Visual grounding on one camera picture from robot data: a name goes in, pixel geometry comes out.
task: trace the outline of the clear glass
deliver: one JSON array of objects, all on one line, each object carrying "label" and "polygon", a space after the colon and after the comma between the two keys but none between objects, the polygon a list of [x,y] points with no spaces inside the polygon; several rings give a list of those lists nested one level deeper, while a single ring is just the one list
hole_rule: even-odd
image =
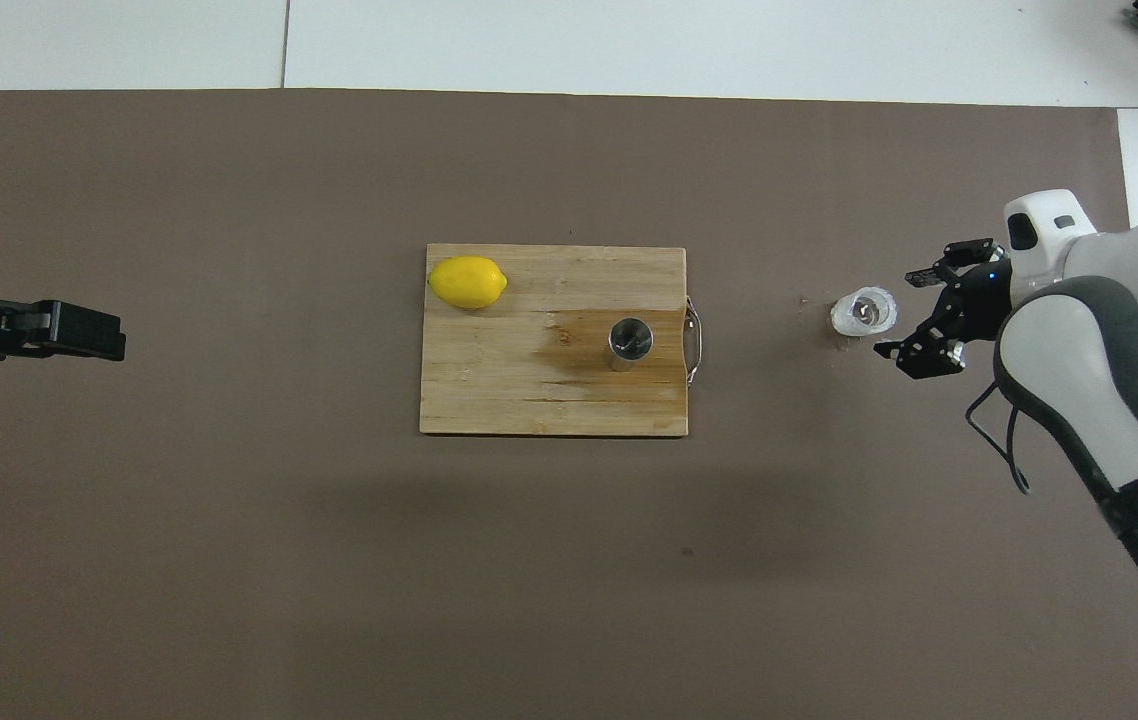
[{"label": "clear glass", "polygon": [[831,326],[850,337],[883,333],[898,322],[898,301],[883,287],[850,292],[831,307]]}]

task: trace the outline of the metal handle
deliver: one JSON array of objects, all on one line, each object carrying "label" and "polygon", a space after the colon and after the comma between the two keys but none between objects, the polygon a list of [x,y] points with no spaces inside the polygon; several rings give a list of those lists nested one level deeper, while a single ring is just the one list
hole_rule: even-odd
[{"label": "metal handle", "polygon": [[692,386],[698,365],[702,364],[702,318],[698,316],[698,309],[688,296],[684,296],[684,329],[687,332],[693,331],[696,338],[698,355],[693,357],[693,365],[688,365],[688,373],[685,375],[685,382]]}]

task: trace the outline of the black robotic claw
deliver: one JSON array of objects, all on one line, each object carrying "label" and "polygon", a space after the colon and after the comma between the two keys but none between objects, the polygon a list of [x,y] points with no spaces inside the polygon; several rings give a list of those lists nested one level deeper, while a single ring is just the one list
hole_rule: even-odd
[{"label": "black robotic claw", "polygon": [[52,355],[125,359],[119,318],[61,300],[0,300],[0,361]]},{"label": "black robotic claw", "polygon": [[[962,268],[968,270],[958,274]],[[943,285],[934,313],[904,340],[876,342],[875,351],[917,381],[959,373],[965,342],[995,340],[1009,315],[1011,274],[1003,247],[991,238],[948,245],[933,266],[904,275],[913,287]]]}]

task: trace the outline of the white floor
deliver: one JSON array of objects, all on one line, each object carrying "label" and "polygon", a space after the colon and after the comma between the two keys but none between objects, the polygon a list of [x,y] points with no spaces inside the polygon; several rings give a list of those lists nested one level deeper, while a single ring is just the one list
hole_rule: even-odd
[{"label": "white floor", "polygon": [[0,90],[380,86],[1110,106],[1123,0],[0,0]]}]

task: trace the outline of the brown tabletop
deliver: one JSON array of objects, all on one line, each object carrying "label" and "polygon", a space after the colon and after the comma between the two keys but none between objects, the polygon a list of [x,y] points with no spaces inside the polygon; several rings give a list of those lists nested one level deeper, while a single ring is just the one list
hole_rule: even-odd
[{"label": "brown tabletop", "polygon": [[[0,92],[0,717],[1138,717],[1138,573],[826,331],[1077,191],[1116,114],[373,91]],[[684,439],[417,431],[428,242],[685,247]],[[980,414],[1003,428],[1003,409]]]}]

